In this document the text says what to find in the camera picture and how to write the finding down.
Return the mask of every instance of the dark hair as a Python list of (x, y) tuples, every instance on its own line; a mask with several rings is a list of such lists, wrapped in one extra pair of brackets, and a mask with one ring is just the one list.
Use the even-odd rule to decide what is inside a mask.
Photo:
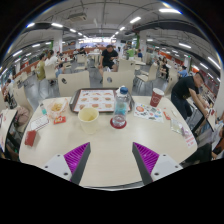
[(114, 48), (113, 45), (111, 44), (107, 45), (107, 48), (111, 48), (111, 47)]
[(50, 59), (53, 54), (54, 54), (54, 51), (53, 50), (50, 50), (48, 52), (47, 58)]
[(204, 79), (204, 77), (203, 77), (203, 75), (200, 73), (200, 72), (196, 72), (196, 75), (200, 75), (200, 77), (201, 77), (201, 79), (203, 80), (203, 82), (205, 82), (205, 79)]
[(40, 56), (39, 56), (39, 59), (42, 60), (42, 58), (45, 56), (44, 53), (42, 53)]

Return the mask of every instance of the paper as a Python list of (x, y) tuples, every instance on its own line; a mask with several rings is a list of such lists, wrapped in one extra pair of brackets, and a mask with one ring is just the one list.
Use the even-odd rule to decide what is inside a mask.
[(151, 107), (150, 105), (135, 103), (134, 116), (164, 123), (162, 110), (159, 108)]
[(46, 125), (49, 124), (49, 120), (47, 118), (46, 115), (36, 119), (35, 121), (33, 121), (30, 126), (31, 126), (31, 130), (36, 130), (38, 131), (39, 129), (45, 127)]

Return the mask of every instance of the ceiling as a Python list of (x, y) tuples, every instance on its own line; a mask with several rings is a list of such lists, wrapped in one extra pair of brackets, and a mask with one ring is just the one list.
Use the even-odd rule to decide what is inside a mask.
[[(209, 56), (216, 62), (218, 61), (216, 51), (200, 29), (184, 15), (161, 13), (159, 11), (161, 8), (166, 7), (157, 0), (68, 0), (62, 2), (37, 17), (33, 21), (35, 26), (24, 29), (5, 55), (3, 67), (10, 66), (18, 59), (12, 55), (20, 49), (23, 49), (21, 56), (25, 56), (28, 53), (38, 53), (38, 50), (46, 48), (45, 42), (53, 40), (54, 33), (59, 29), (63, 30), (63, 40), (76, 40), (80, 38), (78, 32), (87, 37), (111, 37), (124, 26), (125, 29), (119, 31), (116, 38), (130, 39), (126, 35), (133, 32), (133, 24), (130, 21), (140, 16), (141, 20), (134, 23), (134, 30), (140, 32), (141, 38), (150, 36), (156, 46), (161, 48), (166, 46), (169, 51), (176, 48), (180, 51), (182, 58), (185, 53), (191, 55), (198, 67), (203, 60), (209, 72), (220, 77), (220, 70), (208, 60)], [(85, 13), (87, 19), (76, 22), (68, 20), (70, 15), (77, 13)], [(62, 24), (63, 29), (52, 27), (53, 22)], [(192, 48), (179, 46), (180, 41), (189, 44)], [(41, 47), (32, 48), (35, 43), (42, 43)]]

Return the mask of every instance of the black shirt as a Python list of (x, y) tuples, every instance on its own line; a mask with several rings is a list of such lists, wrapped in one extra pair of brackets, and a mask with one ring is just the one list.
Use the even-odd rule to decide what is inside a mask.
[(118, 53), (115, 51), (115, 50), (113, 50), (111, 53), (109, 53), (108, 51), (107, 51), (107, 49), (105, 49), (103, 52), (102, 52), (102, 56), (104, 56), (104, 58), (103, 58), (103, 62), (104, 63), (109, 63), (109, 62), (112, 62), (111, 60), (110, 60), (110, 58), (114, 58), (114, 57), (117, 57), (118, 56)]
[(172, 93), (175, 93), (180, 99), (187, 99), (191, 97), (189, 88), (194, 90), (196, 94), (199, 94), (198, 88), (194, 84), (194, 78), (192, 76), (184, 77), (172, 89)]

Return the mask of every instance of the water bottle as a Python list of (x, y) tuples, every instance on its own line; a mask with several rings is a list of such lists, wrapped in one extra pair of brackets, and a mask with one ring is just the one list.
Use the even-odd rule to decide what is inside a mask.
[(119, 91), (117, 91), (117, 96), (114, 103), (114, 115), (112, 123), (115, 128), (124, 126), (130, 101), (131, 98), (128, 95), (128, 88), (121, 87)]
[(43, 103), (40, 103), (40, 109), (41, 109), (43, 115), (47, 114), (47, 111), (46, 111)]

